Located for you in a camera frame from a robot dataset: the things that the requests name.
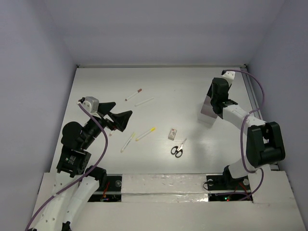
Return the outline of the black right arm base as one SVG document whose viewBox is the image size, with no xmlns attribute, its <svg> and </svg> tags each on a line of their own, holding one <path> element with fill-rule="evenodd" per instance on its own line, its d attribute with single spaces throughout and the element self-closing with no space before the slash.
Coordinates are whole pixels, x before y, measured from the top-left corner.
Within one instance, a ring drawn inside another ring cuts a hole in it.
<svg viewBox="0 0 308 231">
<path fill-rule="evenodd" d="M 208 191 L 250 190 L 248 177 L 227 180 L 223 175 L 207 175 L 203 187 Z"/>
</svg>

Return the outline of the bright yellow cap marker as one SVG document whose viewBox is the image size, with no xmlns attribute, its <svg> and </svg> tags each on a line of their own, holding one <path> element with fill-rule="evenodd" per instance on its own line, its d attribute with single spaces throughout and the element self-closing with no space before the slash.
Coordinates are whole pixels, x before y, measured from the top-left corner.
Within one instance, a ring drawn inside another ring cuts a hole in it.
<svg viewBox="0 0 308 231">
<path fill-rule="evenodd" d="M 155 131 L 155 129 L 156 129 L 156 128 L 153 127 L 153 128 L 151 128 L 150 130 L 148 130 L 147 132 L 141 134 L 140 136 L 138 136 L 138 137 L 136 138 L 136 141 L 139 141 L 139 140 L 141 140 L 142 138 L 144 138 L 145 136 L 149 135 L 151 132 Z"/>
</svg>

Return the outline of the small staples box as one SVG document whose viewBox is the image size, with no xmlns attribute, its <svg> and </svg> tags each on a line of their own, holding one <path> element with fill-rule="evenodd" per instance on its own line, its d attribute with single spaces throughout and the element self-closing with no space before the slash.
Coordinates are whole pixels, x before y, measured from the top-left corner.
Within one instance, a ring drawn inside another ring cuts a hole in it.
<svg viewBox="0 0 308 231">
<path fill-rule="evenodd" d="M 175 139 L 176 134 L 177 134 L 177 130 L 172 128 L 168 135 L 168 139 L 173 141 Z"/>
</svg>

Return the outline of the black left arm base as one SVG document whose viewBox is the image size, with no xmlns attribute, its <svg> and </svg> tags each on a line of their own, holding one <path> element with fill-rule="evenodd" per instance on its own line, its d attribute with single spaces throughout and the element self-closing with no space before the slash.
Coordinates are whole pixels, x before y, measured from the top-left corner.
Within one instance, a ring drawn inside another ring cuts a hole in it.
<svg viewBox="0 0 308 231">
<path fill-rule="evenodd" d="M 121 202 L 122 175 L 107 175 L 104 186 L 96 190 L 88 202 Z"/>
</svg>

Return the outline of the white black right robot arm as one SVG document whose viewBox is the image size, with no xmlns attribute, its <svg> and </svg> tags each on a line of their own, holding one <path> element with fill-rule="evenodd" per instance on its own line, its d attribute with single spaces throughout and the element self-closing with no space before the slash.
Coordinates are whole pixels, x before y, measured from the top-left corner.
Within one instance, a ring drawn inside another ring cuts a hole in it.
<svg viewBox="0 0 308 231">
<path fill-rule="evenodd" d="M 213 112 L 240 130 L 241 159 L 226 166 L 219 184 L 234 188 L 249 173 L 264 165 L 285 159 L 281 128 L 276 122 L 265 122 L 242 109 L 229 99 L 229 82 L 222 77 L 212 80 L 208 91 Z"/>
</svg>

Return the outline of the all white marker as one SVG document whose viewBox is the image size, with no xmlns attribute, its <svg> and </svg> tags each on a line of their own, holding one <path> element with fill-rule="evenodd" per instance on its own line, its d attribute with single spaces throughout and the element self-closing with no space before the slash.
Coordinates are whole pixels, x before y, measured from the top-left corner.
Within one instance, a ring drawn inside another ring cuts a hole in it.
<svg viewBox="0 0 308 231">
<path fill-rule="evenodd" d="M 147 103 L 147 102 L 149 102 L 149 101 L 151 101 L 151 100 L 153 100 L 154 99 L 154 97 L 151 97 L 151 98 L 149 98 L 149 99 L 146 99 L 146 100 L 143 100 L 143 101 L 141 101 L 141 102 L 139 102 L 139 103 L 136 103 L 135 104 L 135 107 L 138 107 L 138 106 L 140 106 L 140 105 L 142 105 L 142 104 L 144 104 L 144 103 Z"/>
</svg>

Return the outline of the pale yellow highlighter pen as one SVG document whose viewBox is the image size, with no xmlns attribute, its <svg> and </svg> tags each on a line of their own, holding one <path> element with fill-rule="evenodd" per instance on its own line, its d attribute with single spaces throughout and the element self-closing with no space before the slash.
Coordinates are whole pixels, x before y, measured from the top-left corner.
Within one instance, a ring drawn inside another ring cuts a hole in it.
<svg viewBox="0 0 308 231">
<path fill-rule="evenodd" d="M 133 132 L 132 135 L 129 137 L 129 139 L 126 141 L 126 143 L 123 145 L 123 147 L 121 148 L 120 152 L 124 152 L 124 150 L 127 148 L 127 146 L 129 145 L 129 143 L 134 139 L 136 133 Z"/>
</svg>

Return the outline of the brown cap white marker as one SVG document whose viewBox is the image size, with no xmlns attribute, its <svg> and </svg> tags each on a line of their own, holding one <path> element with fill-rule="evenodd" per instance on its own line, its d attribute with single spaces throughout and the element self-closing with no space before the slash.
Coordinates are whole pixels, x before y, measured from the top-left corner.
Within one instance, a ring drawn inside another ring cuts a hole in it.
<svg viewBox="0 0 308 231">
<path fill-rule="evenodd" d="M 138 93 L 140 93 L 142 91 L 142 89 L 138 89 L 136 92 L 132 93 L 130 96 L 125 98 L 125 101 L 130 100 L 131 98 L 133 98 L 134 96 L 136 96 Z"/>
</svg>

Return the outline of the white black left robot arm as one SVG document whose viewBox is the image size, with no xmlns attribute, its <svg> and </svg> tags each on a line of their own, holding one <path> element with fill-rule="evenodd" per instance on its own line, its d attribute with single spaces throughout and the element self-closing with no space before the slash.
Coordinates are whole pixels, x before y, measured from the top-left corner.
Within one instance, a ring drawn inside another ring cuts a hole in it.
<svg viewBox="0 0 308 231">
<path fill-rule="evenodd" d="M 97 190 L 107 188 L 106 170 L 99 167 L 99 157 L 94 165 L 88 165 L 91 154 L 89 146 L 105 128 L 123 132 L 132 111 L 114 114 L 115 102 L 100 103 L 94 97 L 83 97 L 77 102 L 89 116 L 85 125 L 72 121 L 62 130 L 61 155 L 56 166 L 55 182 L 51 197 L 43 203 L 35 215 L 40 215 L 28 231 L 71 231 L 84 206 Z"/>
</svg>

